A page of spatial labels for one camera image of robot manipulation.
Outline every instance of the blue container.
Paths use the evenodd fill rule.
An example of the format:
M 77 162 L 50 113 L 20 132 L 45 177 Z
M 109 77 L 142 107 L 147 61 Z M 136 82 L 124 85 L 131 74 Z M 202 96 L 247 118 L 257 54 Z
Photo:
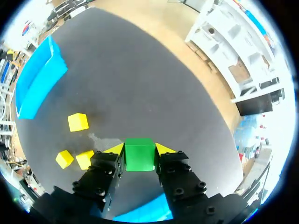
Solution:
M 58 45 L 48 36 L 34 51 L 17 81 L 18 118 L 34 119 L 47 94 L 67 70 Z
M 165 194 L 157 197 L 146 205 L 115 217 L 114 221 L 130 223 L 149 223 L 172 219 Z

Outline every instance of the red object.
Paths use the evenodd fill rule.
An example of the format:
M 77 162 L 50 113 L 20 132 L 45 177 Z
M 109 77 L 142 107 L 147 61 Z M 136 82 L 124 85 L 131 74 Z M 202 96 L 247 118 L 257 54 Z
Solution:
M 240 158 L 240 161 L 242 162 L 243 154 L 239 153 L 239 158 Z

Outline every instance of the white shelf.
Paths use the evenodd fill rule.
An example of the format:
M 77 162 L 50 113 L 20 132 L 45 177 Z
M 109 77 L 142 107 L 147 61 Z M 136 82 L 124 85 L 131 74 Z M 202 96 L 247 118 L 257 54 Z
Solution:
M 239 97 L 241 94 L 240 85 L 236 82 L 232 73 L 228 69 L 228 63 L 225 63 L 224 60 L 219 56 L 219 54 L 221 54 L 222 52 L 219 49 L 218 43 L 213 39 L 208 40 L 208 38 L 205 41 L 203 40 L 202 35 L 208 37 L 208 34 L 201 30 L 198 33 L 194 34 L 194 36 L 192 37 L 192 41 L 211 59 L 214 65 L 218 68 L 218 70 L 224 76 L 225 80 L 230 86 L 235 97 Z
M 260 49 L 266 59 L 271 63 L 274 60 L 273 52 L 264 36 L 262 35 L 261 31 L 257 28 L 254 22 L 239 8 L 239 6 L 233 0 L 225 0 L 221 7 L 228 7 L 229 9 L 233 9 L 230 10 L 230 13 L 234 16 L 234 18 L 238 19 L 239 22 L 242 22 L 243 20 L 242 25 L 244 26 L 244 28 L 248 29 L 249 32 L 250 30 L 252 30 L 250 34 L 255 40 L 255 44 L 258 44 L 257 47 Z

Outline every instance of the bolt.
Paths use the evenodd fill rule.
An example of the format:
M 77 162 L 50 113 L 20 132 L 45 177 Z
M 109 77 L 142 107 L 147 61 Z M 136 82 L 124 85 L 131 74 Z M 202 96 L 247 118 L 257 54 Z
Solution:
M 99 196 L 104 196 L 105 195 L 105 191 L 102 188 L 97 188 L 95 190 L 96 194 Z
M 112 170 L 106 170 L 105 173 L 108 174 L 108 175 L 111 175 L 112 174 Z
M 168 173 L 174 173 L 174 172 L 175 172 L 175 169 L 173 169 L 173 168 L 169 168 L 169 169 L 167 170 L 167 172 L 168 172 Z
M 73 182 L 74 187 L 78 187 L 79 185 L 80 185 L 80 183 L 78 181 Z
M 198 183 L 197 187 L 198 187 L 199 189 L 203 189 L 203 188 L 206 187 L 206 183 L 203 182 L 203 181 L 201 181 L 201 182 Z
M 184 170 L 191 171 L 191 167 L 189 165 L 185 166 Z
M 174 195 L 175 196 L 179 196 L 179 195 L 183 195 L 184 194 L 184 190 L 182 188 L 176 188 L 174 190 Z
M 95 170 L 95 167 L 93 165 L 88 167 L 88 170 Z
M 215 214 L 215 210 L 216 210 L 216 208 L 214 206 L 207 206 L 206 213 L 208 215 L 213 215 L 213 214 Z

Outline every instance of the cardboard box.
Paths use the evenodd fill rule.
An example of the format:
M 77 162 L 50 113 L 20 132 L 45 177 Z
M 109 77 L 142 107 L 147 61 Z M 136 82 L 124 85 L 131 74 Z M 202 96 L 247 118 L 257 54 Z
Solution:
M 237 65 L 232 65 L 228 69 L 233 74 L 237 83 L 242 83 L 250 78 L 250 74 L 240 58 L 238 58 Z

